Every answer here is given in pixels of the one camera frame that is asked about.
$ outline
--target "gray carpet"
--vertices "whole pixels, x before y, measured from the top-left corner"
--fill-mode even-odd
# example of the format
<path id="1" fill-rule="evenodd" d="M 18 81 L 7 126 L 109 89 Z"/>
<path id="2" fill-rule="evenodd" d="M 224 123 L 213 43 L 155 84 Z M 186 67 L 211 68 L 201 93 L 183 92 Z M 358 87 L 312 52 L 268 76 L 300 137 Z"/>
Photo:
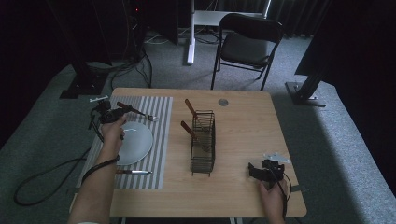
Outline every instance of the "gray carpet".
<path id="1" fill-rule="evenodd" d="M 215 40 L 210 35 L 199 37 Z M 288 218 L 287 223 L 395 223 L 395 197 L 336 89 L 327 83 L 319 84 L 317 93 L 326 107 L 294 105 L 290 99 L 285 82 L 306 79 L 295 76 L 294 71 L 309 42 L 309 38 L 302 37 L 282 40 L 264 88 L 273 97 L 297 177 L 304 187 L 307 215 Z M 186 65 L 187 48 L 188 40 L 184 38 L 180 38 L 179 46 L 163 43 L 161 39 L 153 39 L 145 45 L 152 64 L 153 88 L 210 88 L 216 46 L 197 42 L 193 65 Z M 106 68 L 99 63 L 90 65 Z M 137 69 L 149 74 L 149 61 L 144 60 Z M 114 87 L 147 87 L 135 69 L 117 74 Z M 72 67 L 67 66 L 54 77 L 0 150 L 0 223 L 66 222 L 82 163 L 43 203 L 19 206 L 13 202 L 13 193 L 23 179 L 78 158 L 91 146 L 94 132 L 88 130 L 89 112 L 94 105 L 89 99 L 97 96 L 59 99 L 74 75 Z M 255 80 L 256 76 L 249 71 L 223 67 L 215 90 L 257 91 L 262 83 Z M 109 82 L 110 79 L 102 95 L 111 94 Z M 64 179 L 72 165 L 67 164 L 29 183 L 20 192 L 21 201 L 34 202 L 47 195 Z M 244 223 L 266 223 L 266 220 L 245 217 Z"/>

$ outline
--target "wire dish rack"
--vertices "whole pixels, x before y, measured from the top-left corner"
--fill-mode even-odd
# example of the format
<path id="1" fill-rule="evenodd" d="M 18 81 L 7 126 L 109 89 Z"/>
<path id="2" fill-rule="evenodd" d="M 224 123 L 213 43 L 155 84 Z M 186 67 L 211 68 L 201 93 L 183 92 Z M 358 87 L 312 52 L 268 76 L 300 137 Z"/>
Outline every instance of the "wire dish rack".
<path id="1" fill-rule="evenodd" d="M 197 110 L 197 119 L 192 119 L 192 130 L 197 138 L 191 139 L 191 171 L 209 174 L 216 158 L 216 125 L 213 110 Z"/>

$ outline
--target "striped placemat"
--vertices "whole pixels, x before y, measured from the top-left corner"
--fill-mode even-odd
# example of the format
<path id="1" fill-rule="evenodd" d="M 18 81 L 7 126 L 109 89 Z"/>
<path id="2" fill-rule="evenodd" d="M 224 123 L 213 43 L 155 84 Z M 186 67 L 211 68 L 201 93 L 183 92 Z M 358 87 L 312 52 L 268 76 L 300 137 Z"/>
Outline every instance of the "striped placemat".
<path id="1" fill-rule="evenodd" d="M 147 170 L 151 175 L 116 175 L 116 189 L 161 189 L 163 187 L 163 169 L 166 159 L 166 148 L 169 134 L 169 123 L 172 111 L 172 97 L 153 96 L 112 96 L 110 102 L 113 108 L 117 108 L 117 102 L 131 105 L 139 111 L 159 118 L 158 121 L 149 121 L 136 113 L 128 113 L 127 120 L 143 123 L 152 132 L 153 143 L 148 155 L 141 161 L 119 166 L 122 170 Z M 92 148 L 82 169 L 77 187 L 81 185 L 84 174 L 94 166 L 99 155 L 102 142 L 96 136 L 93 139 Z"/>

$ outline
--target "black cable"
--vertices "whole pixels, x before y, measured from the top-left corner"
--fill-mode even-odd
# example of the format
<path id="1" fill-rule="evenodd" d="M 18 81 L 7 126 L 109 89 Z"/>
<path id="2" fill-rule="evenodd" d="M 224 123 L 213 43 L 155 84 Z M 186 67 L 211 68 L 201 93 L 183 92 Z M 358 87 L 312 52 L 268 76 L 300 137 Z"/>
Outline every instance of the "black cable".
<path id="1" fill-rule="evenodd" d="M 123 67 L 121 67 L 119 70 L 116 71 L 116 73 L 110 78 L 110 88 L 112 91 L 114 91 L 114 87 L 113 87 L 114 78 L 127 75 L 132 69 L 136 67 L 136 65 L 137 63 L 126 63 Z M 119 72 L 121 71 L 125 71 L 125 73 L 119 75 Z"/>
<path id="2" fill-rule="evenodd" d="M 117 157 L 116 157 L 115 159 L 113 159 L 113 160 L 104 161 L 104 162 L 102 162 L 102 163 L 99 163 L 99 164 L 93 166 L 93 167 L 92 167 L 91 169 L 89 169 L 89 170 L 87 171 L 87 173 L 85 173 L 85 175 L 82 177 L 81 185 L 82 185 L 82 183 L 84 183 L 85 179 L 86 179 L 88 176 L 90 176 L 93 172 L 95 172 L 95 171 L 97 171 L 97 170 L 99 170 L 99 169 L 101 169 L 101 168 L 103 168 L 103 167 L 105 167 L 105 166 L 108 166 L 109 164 L 115 163 L 115 162 L 117 162 L 117 161 L 119 161 L 119 160 L 120 160 L 120 155 L 117 155 Z"/>
<path id="3" fill-rule="evenodd" d="M 108 68 L 95 67 L 95 66 L 92 66 L 92 65 L 89 65 L 89 64 L 88 64 L 88 67 L 95 74 L 103 73 L 103 74 L 106 74 L 106 76 L 107 76 L 107 74 L 111 73 L 111 72 L 124 71 L 124 70 L 128 69 L 128 67 L 130 67 L 131 64 L 134 64 L 134 62 L 133 61 L 128 61 L 126 63 L 122 63 L 120 65 L 112 66 L 112 67 L 108 67 Z"/>
<path id="4" fill-rule="evenodd" d="M 91 110 L 91 114 L 90 114 L 90 117 L 91 117 L 91 125 L 92 125 L 93 130 L 95 131 L 96 135 L 99 137 L 100 141 L 101 141 L 101 142 L 104 142 L 105 139 L 104 139 L 104 137 L 102 136 L 102 134 L 99 132 L 99 128 L 98 128 L 98 126 L 96 125 L 95 121 L 93 120 L 93 118 L 94 118 L 93 111 L 94 111 L 94 109 Z"/>
<path id="5" fill-rule="evenodd" d="M 148 78 L 148 75 L 145 72 L 145 64 L 143 63 L 143 60 L 141 61 L 140 64 L 142 64 L 142 69 L 141 71 L 138 69 L 138 66 L 135 68 L 136 72 L 138 72 L 142 78 L 145 80 L 146 84 L 148 84 L 148 87 L 151 88 L 151 79 L 152 79 L 152 65 L 151 65 L 151 60 L 149 59 L 149 56 L 145 53 L 145 56 L 143 59 L 147 59 L 148 64 L 149 64 L 149 71 L 150 71 L 150 75 Z"/>
<path id="6" fill-rule="evenodd" d="M 286 175 L 286 174 L 283 174 L 288 180 L 289 180 L 289 196 L 288 196 L 288 201 L 289 201 L 289 198 L 290 198 L 290 196 L 291 196 L 291 181 L 290 181 L 290 179 L 289 179 L 289 177 Z"/>
<path id="7" fill-rule="evenodd" d="M 271 168 L 271 169 L 268 169 L 268 170 L 269 170 L 269 171 L 271 172 L 271 174 L 273 175 L 274 180 L 275 180 L 275 182 L 277 183 L 277 185 L 279 186 L 280 191 L 282 191 L 283 196 L 287 197 L 287 195 L 286 195 L 285 191 L 283 190 L 282 186 L 280 186 L 279 180 L 276 178 L 276 175 L 274 174 L 274 171 L 272 170 L 272 168 Z"/>
<path id="8" fill-rule="evenodd" d="M 86 159 L 84 159 L 84 157 L 85 157 L 85 155 L 90 151 L 90 147 L 79 157 L 79 158 L 77 158 L 77 159 L 73 159 L 73 160 L 69 160 L 69 161 L 65 161 L 65 162 L 62 162 L 61 164 L 59 164 L 59 165 L 56 165 L 56 166 L 54 166 L 54 167 L 52 167 L 52 168 L 50 168 L 50 169 L 48 169 L 48 170 L 46 170 L 46 171 L 43 171 L 43 172 L 41 172 L 41 173 L 38 173 L 38 174 L 36 174 L 36 175 L 32 175 L 32 176 L 30 176 L 30 177 L 28 177 L 28 178 L 26 178 L 25 180 L 23 180 L 18 186 L 17 186 L 17 188 L 16 188 L 16 190 L 15 190 L 15 192 L 14 192 L 14 203 L 16 203 L 17 205 L 20 205 L 20 206 L 32 206 L 32 205 L 36 205 L 36 204 L 39 204 L 39 203 L 43 203 L 44 201 L 46 201 L 48 198 L 50 198 L 53 194 L 55 194 L 60 188 L 61 188 L 61 186 L 64 184 L 64 182 L 66 181 L 66 179 L 72 174 L 72 172 L 76 169 L 76 167 L 77 167 L 77 165 L 79 164 L 79 162 L 80 161 L 85 161 Z M 73 167 L 70 169 L 70 171 L 67 173 L 67 175 L 64 177 L 64 179 L 61 181 L 61 183 L 58 185 L 58 187 L 56 187 L 56 189 L 55 190 L 53 190 L 52 192 L 50 192 L 47 196 L 45 196 L 44 198 L 42 198 L 42 199 L 40 199 L 40 200 L 38 200 L 38 201 L 35 201 L 35 202 L 32 202 L 32 203 L 23 203 L 23 202 L 21 202 L 20 201 L 20 199 L 18 198 L 18 193 L 19 193 L 19 191 L 21 190 L 21 188 L 23 187 L 23 186 L 25 186 L 27 183 L 29 183 L 30 181 L 32 181 L 33 179 L 35 179 L 35 178 L 37 178 L 37 177 L 39 177 L 39 176 L 41 176 L 41 175 L 45 175 L 45 174 L 47 174 L 47 173 L 49 173 L 49 172 L 51 172 L 51 171 L 53 171 L 53 170 L 55 170 L 55 169 L 57 169 L 57 168 L 59 168 L 59 167 L 61 167 L 61 166 L 63 166 L 63 165 L 66 165 L 67 163 L 70 163 L 70 162 L 73 162 L 73 161 L 75 161 L 76 163 L 73 165 Z"/>
<path id="9" fill-rule="evenodd" d="M 199 35 L 196 35 L 196 36 L 195 36 L 195 39 L 196 39 L 198 42 L 204 43 L 204 44 L 217 45 L 217 44 L 219 43 L 219 36 L 218 36 L 217 34 L 215 34 L 214 32 L 213 32 L 213 33 L 210 33 L 210 34 L 203 34 L 203 35 L 213 35 L 213 36 L 216 38 L 216 40 L 215 40 L 215 41 L 205 40 L 205 39 L 203 39 L 203 38 L 201 38 L 201 37 L 198 37 Z"/>

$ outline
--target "dark curtain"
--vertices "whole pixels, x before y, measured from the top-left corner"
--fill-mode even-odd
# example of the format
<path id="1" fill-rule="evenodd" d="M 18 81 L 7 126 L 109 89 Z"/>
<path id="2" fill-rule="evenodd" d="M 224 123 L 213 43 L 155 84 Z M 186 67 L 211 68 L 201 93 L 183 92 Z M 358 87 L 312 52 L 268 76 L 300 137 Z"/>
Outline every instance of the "dark curtain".
<path id="1" fill-rule="evenodd" d="M 68 65 L 46 9 L 44 1 L 0 1 L 0 148 L 53 76 Z"/>
<path id="2" fill-rule="evenodd" d="M 333 0 L 296 71 L 317 76 L 318 67 L 326 64 L 323 80 L 337 89 L 393 193 L 395 21 L 395 1 Z"/>
<path id="3" fill-rule="evenodd" d="M 267 18 L 284 25 L 285 34 L 311 36 L 317 31 L 332 0 L 271 0 Z M 209 0 L 196 1 L 196 9 L 206 10 Z M 216 9 L 262 13 L 266 0 L 219 0 Z"/>

